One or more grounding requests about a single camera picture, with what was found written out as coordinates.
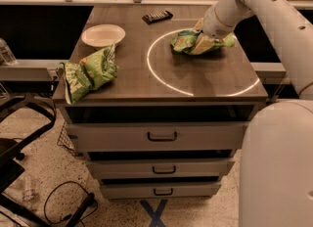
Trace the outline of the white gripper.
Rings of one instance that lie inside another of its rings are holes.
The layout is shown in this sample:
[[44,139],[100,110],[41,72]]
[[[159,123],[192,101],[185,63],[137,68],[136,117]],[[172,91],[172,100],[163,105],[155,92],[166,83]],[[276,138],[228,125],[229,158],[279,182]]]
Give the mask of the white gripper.
[[211,49],[215,42],[213,39],[222,39],[233,31],[232,26],[228,26],[219,20],[216,6],[211,6],[204,14],[203,19],[199,19],[194,25],[194,31],[202,31],[196,40],[196,44],[191,50],[192,55],[200,55]]

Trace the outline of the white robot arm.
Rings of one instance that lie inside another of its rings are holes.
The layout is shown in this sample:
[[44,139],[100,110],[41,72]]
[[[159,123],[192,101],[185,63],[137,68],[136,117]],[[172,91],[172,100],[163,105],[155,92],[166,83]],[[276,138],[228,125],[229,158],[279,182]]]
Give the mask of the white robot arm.
[[291,84],[249,123],[240,163],[239,227],[313,227],[313,25],[287,0],[219,0],[202,30],[220,39],[257,17],[279,60],[255,63],[262,80]]

